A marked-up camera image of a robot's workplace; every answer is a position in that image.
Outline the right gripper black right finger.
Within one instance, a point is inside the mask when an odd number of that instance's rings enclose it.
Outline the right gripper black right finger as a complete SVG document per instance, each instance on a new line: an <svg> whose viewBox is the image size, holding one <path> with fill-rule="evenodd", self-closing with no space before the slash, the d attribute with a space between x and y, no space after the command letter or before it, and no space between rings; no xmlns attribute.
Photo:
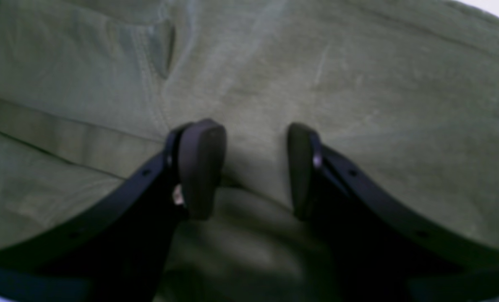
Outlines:
<svg viewBox="0 0 499 302"><path fill-rule="evenodd" d="M407 208L316 130L287 129L295 216L329 248L341 302L499 302L499 250Z"/></svg>

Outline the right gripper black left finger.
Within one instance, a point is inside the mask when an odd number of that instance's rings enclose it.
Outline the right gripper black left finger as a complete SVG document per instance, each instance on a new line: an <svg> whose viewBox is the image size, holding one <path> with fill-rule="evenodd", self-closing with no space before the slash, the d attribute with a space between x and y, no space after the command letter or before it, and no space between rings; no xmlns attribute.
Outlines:
<svg viewBox="0 0 499 302"><path fill-rule="evenodd" d="M226 149L212 119L172 130L92 208L0 250L0 302L151 302L178 224L213 212Z"/></svg>

